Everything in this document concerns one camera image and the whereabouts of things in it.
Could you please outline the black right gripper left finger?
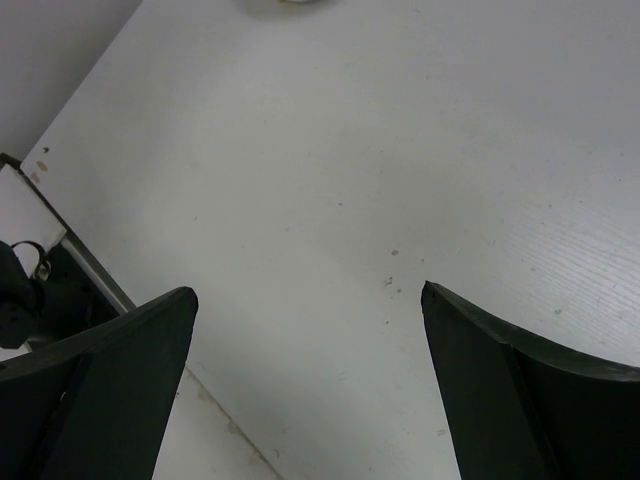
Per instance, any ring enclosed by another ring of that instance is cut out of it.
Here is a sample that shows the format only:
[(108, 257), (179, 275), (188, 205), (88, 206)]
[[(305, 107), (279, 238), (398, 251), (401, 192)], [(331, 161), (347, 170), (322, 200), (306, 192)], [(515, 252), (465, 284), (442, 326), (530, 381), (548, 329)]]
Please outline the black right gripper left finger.
[(2, 478), (151, 478), (197, 311), (180, 287), (2, 362)]

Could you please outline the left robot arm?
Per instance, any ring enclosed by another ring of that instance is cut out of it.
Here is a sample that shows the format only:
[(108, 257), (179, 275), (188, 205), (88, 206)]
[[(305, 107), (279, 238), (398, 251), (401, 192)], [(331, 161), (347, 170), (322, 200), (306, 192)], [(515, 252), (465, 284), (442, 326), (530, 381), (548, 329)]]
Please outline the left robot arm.
[[(27, 245), (38, 255), (35, 270), (27, 274), (15, 248)], [(44, 264), (44, 248), (30, 240), (1, 242), (1, 348), (16, 350), (47, 328), (52, 321), (45, 283), (38, 277)]]

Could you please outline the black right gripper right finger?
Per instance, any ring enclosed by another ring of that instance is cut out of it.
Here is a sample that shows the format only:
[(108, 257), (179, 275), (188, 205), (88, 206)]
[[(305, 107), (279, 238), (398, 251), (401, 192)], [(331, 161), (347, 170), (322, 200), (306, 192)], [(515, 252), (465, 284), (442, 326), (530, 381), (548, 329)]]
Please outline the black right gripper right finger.
[(638, 478), (638, 368), (550, 341), (436, 283), (421, 306), (462, 478)]

